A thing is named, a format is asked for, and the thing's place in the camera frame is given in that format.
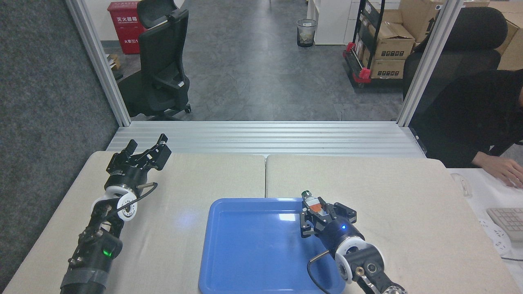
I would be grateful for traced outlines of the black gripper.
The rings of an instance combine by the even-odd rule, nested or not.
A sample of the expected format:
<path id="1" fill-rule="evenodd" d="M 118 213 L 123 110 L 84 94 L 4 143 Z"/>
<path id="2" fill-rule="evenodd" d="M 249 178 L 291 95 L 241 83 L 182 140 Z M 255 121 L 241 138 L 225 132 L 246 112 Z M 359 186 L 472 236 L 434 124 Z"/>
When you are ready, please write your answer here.
<path id="1" fill-rule="evenodd" d="M 327 203 L 320 201 L 302 201 L 302 212 L 299 213 L 299 229 L 301 238 L 316 235 L 329 250 L 331 257 L 343 240 L 364 236 L 354 227 L 357 212 L 339 202 Z"/>
<path id="2" fill-rule="evenodd" d="M 120 153 L 114 153 L 106 171 L 110 175 L 106 188 L 110 186 L 126 186 L 133 191 L 139 191 L 138 186 L 145 184 L 150 169 L 161 171 L 172 151 L 166 145 L 168 137 L 161 134 L 157 143 L 141 154 L 133 156 L 138 144 L 131 139 Z"/>

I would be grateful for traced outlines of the person's hand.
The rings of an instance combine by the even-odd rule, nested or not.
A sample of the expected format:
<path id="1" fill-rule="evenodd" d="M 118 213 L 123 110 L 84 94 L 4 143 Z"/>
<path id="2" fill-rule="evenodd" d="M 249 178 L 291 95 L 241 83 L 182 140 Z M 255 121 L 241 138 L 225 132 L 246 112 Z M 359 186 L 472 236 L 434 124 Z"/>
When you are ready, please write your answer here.
<path id="1" fill-rule="evenodd" d="M 501 180 L 506 186 L 519 189 L 523 187 L 523 168 L 510 158 L 487 156 L 482 163 L 482 169 Z"/>

